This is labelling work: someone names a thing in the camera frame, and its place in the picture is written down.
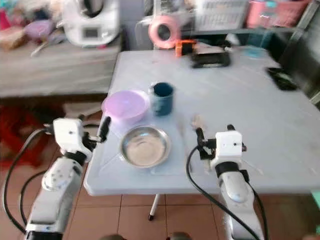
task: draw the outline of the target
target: pink bowl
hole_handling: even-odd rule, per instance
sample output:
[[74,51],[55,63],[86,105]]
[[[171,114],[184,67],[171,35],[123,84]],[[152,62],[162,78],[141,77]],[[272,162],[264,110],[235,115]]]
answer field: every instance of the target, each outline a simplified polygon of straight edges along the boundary
[[38,20],[24,27],[25,34],[33,40],[46,39],[53,31],[54,23],[50,20]]
[[148,112],[150,103],[144,91],[118,91],[108,96],[101,109],[112,120],[125,124],[139,122]]

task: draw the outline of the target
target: table top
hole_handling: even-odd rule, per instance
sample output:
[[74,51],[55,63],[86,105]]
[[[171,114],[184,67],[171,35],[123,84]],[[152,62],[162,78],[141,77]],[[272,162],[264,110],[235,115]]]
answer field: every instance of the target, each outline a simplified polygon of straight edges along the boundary
[[[119,55],[109,93],[147,91],[151,83],[175,86],[173,112],[164,117],[152,113],[137,125],[163,129],[172,148],[166,162],[148,169],[135,168],[119,152],[126,131],[134,126],[111,124],[108,139],[99,144],[88,165],[84,187],[89,194],[196,193],[185,174],[185,149],[197,144],[190,122],[198,114],[204,120],[206,138],[233,124],[242,134],[247,152],[242,169],[260,193],[306,193],[320,189],[320,112],[301,92],[281,91],[265,72],[277,67],[265,54],[251,59],[241,49],[231,53],[228,67],[192,69],[188,57],[172,51],[131,51]],[[185,140],[179,131],[183,123]],[[196,182],[218,193],[216,173],[206,173],[199,154],[192,157]]]
[[8,52],[0,49],[0,100],[108,93],[121,51],[120,37],[104,49],[66,41],[30,57],[36,47],[29,42]]

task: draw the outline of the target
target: blue cup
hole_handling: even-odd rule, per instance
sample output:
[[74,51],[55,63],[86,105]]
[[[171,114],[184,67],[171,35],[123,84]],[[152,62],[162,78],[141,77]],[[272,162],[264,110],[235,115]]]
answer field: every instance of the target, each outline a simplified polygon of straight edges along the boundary
[[154,115],[165,116],[172,112],[174,91],[174,87],[167,82],[159,82],[150,87],[149,95]]

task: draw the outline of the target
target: stainless steel bowl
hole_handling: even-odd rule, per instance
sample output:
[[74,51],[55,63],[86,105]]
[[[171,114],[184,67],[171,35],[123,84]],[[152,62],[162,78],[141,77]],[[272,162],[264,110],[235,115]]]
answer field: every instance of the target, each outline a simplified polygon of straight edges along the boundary
[[163,163],[170,149],[168,135],[152,126],[139,126],[130,130],[120,144],[123,158],[138,168],[151,168]]

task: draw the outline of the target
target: black cable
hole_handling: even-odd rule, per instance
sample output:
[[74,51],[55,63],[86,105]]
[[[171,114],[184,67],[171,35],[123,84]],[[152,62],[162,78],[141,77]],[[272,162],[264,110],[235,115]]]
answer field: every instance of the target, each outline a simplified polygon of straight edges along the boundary
[[189,171],[189,165],[191,161],[192,155],[195,153],[195,151],[198,149],[198,146],[196,146],[192,151],[190,152],[186,164],[185,164],[185,172],[186,176],[192,183],[192,185],[200,192],[202,193],[207,199],[209,199],[211,202],[213,202],[215,205],[217,205],[221,210],[226,212],[228,215],[230,215],[234,220],[236,220],[242,227],[244,227],[256,240],[260,240],[257,234],[247,225],[245,224],[240,218],[238,218],[232,211],[230,211],[228,208],[226,208],[222,203],[214,199],[209,193],[207,193],[205,190],[203,190],[191,177],[190,171]]
[[13,160],[13,162],[12,162],[12,164],[6,174],[6,177],[4,179],[3,192],[2,192],[2,205],[3,205],[4,212],[8,216],[9,220],[13,223],[13,225],[16,226],[20,230],[20,232],[22,232],[24,235],[26,234],[25,228],[23,226],[21,226],[20,223],[12,216],[12,214],[8,208],[8,202],[7,202],[8,185],[9,185],[9,180],[10,180],[11,174],[12,174],[15,166],[17,165],[18,161],[20,160],[21,156],[24,154],[26,149],[29,147],[32,140],[44,131],[45,131],[45,129],[37,129],[29,135],[29,137],[26,139],[25,143],[23,144],[22,148],[20,149],[19,153],[17,154],[17,156]]
[[100,125],[95,123],[88,123],[83,125],[84,128],[98,128]]
[[25,212],[24,212],[24,195],[25,195],[25,191],[27,189],[28,184],[33,179],[35,179],[36,177],[38,177],[38,176],[40,176],[42,174],[45,174],[45,172],[46,172],[46,170],[38,172],[35,175],[31,176],[22,186],[22,189],[21,189],[21,192],[20,192],[20,196],[19,196],[19,207],[20,207],[20,215],[21,215],[21,218],[22,218],[22,220],[23,220],[25,225],[27,225],[27,218],[26,218],[26,215],[25,215]]
[[265,238],[265,240],[269,240],[268,223],[267,223],[267,217],[266,217],[266,211],[265,211],[264,204],[262,203],[256,190],[250,185],[250,183],[248,183],[248,184],[251,187],[253,194],[258,202],[259,208],[260,208],[260,212],[261,212],[261,216],[262,216],[262,220],[263,220],[264,238]]

